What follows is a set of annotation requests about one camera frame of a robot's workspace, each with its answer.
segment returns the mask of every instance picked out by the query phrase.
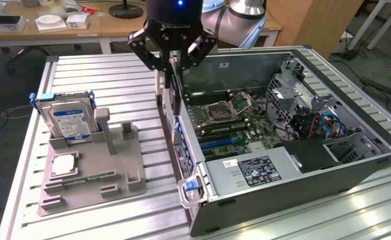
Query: warning label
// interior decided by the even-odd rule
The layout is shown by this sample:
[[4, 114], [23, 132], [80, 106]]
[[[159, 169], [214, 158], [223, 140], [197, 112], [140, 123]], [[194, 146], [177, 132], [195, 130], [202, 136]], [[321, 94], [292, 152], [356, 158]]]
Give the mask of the warning label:
[[281, 180], [280, 174], [268, 156], [239, 161], [238, 167], [250, 187]]

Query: desk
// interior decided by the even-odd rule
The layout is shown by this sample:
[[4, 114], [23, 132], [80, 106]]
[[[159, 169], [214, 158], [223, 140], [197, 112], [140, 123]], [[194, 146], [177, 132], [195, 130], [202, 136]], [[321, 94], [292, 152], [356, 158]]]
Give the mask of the desk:
[[[301, 46], [264, 49], [297, 49], [391, 134], [391, 114], [312, 49]], [[316, 94], [325, 95], [328, 90], [313, 74], [304, 70], [304, 75]], [[33, 110], [0, 223], [0, 240], [391, 238], [391, 167], [376, 172], [347, 192], [209, 235], [190, 237], [160, 129], [154, 72], [131, 53], [61, 56], [57, 61], [45, 63], [37, 96], [87, 89], [95, 93], [96, 105], [110, 108], [110, 127], [119, 127], [120, 121], [132, 121], [138, 127], [147, 193], [39, 217], [36, 204], [49, 133]]]
[[[39, 12], [48, 11], [48, 7], [24, 7], [21, 2], [8, 2], [7, 10], [16, 16], [27, 19], [23, 32], [0, 32], [0, 47], [32, 46], [32, 45], [56, 45], [56, 44], [80, 44], [99, 43], [102, 53], [110, 54], [110, 43], [127, 41], [127, 35], [143, 27], [146, 14], [135, 19], [120, 19], [108, 14], [108, 8], [119, 4], [118, 2], [84, 2], [80, 3], [87, 7], [99, 8], [102, 14], [94, 14], [90, 18], [88, 29], [71, 29], [51, 33], [39, 33], [35, 19]], [[266, 14], [264, 30], [261, 35], [266, 36], [264, 46], [272, 47], [277, 38], [277, 33], [282, 29]]]
[[[373, 21], [373, 18], [376, 17], [377, 13], [380, 12], [380, 10], [383, 9], [385, 3], [391, 3], [391, 0], [379, 0], [377, 4], [376, 4], [376, 7], [373, 8], [365, 22], [363, 23], [361, 27], [360, 27], [360, 30], [357, 31], [357, 34], [355, 35], [355, 38], [352, 39], [349, 45], [348, 45], [348, 49], [352, 50], [364, 34], [364, 32], [367, 31], [368, 29], [368, 26], [371, 25], [372, 21]], [[391, 15], [387, 19], [387, 22], [384, 23], [380, 31], [376, 33], [367, 49], [372, 49], [379, 41], [379, 39], [381, 38], [381, 36], [384, 35], [387, 29], [389, 28], [391, 26]]]

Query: white box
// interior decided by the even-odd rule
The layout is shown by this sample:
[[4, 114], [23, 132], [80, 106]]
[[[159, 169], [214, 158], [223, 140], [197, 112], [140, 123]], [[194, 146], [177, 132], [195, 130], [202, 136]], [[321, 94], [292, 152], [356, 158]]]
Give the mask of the white box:
[[44, 15], [40, 16], [35, 21], [40, 34], [67, 30], [64, 20], [59, 16]]
[[67, 17], [65, 25], [68, 29], [87, 29], [88, 24], [90, 21], [86, 14], [75, 14]]
[[20, 32], [25, 21], [21, 16], [0, 16], [0, 32]]
[[351, 40], [353, 39], [353, 36], [348, 33], [348, 32], [344, 32], [343, 33], [343, 36], [341, 36], [341, 39], [332, 51], [333, 54], [341, 54], [345, 50], [345, 47], [349, 45], [349, 42]]

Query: floor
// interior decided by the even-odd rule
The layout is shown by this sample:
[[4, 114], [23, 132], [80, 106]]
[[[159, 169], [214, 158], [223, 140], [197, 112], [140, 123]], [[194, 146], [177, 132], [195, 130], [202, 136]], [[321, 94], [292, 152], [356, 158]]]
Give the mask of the floor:
[[[353, 19], [348, 28], [351, 32], [355, 33], [359, 30], [365, 17], [367, 16]], [[379, 21], [373, 22], [364, 37], [368, 36], [369, 32], [379, 26], [379, 24]], [[115, 43], [112, 47], [116, 53], [128, 50], [126, 46], [119, 43]], [[51, 54], [57, 56], [100, 54], [99, 45], [94, 43], [82, 44], [82, 50], [75, 50], [72, 45], [45, 46], [45, 49]], [[15, 75], [7, 75], [3, 70], [3, 64], [19, 50], [19, 47], [12, 47], [9, 54], [3, 54], [0, 51], [0, 110], [27, 105], [28, 94], [37, 90], [44, 63], [44, 56], [40, 53], [31, 52], [13, 65], [16, 69]], [[345, 63], [351, 66], [357, 75], [391, 86], [391, 29], [379, 41], [373, 50], [367, 50], [364, 47], [361, 47], [361, 50], [365, 52], [368, 59], [356, 57], [353, 60], [345, 61]], [[336, 60], [340, 59], [336, 55], [333, 55], [332, 58]], [[333, 65], [345, 76], [357, 83], [357, 77], [351, 73], [348, 67], [341, 62], [334, 62]], [[365, 91], [381, 105], [385, 105], [385, 98], [377, 90], [368, 88]], [[13, 111], [9, 113], [9, 117], [25, 115], [29, 111], [29, 108]], [[1, 208], [4, 208], [7, 193], [11, 188], [27, 124], [28, 118], [9, 119], [7, 123], [8, 133], [0, 141], [0, 180], [4, 187], [3, 196], [0, 198], [0, 219]]]

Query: aluminum extrusion table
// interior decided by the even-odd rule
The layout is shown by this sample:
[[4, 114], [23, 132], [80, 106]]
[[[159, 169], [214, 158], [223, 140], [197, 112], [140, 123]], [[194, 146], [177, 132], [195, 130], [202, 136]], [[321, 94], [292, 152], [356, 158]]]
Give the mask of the aluminum extrusion table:
[[[296, 48], [391, 133], [388, 112], [313, 50]], [[305, 75], [317, 94], [326, 93], [312, 75], [308, 72]], [[110, 108], [111, 127], [119, 121], [134, 121], [139, 129], [147, 193], [39, 217], [36, 203], [48, 128], [33, 111], [0, 224], [0, 240], [391, 239], [391, 167], [348, 192], [191, 238], [158, 118], [154, 78], [155, 73], [130, 53], [49, 58], [37, 94], [92, 89], [96, 105]]]

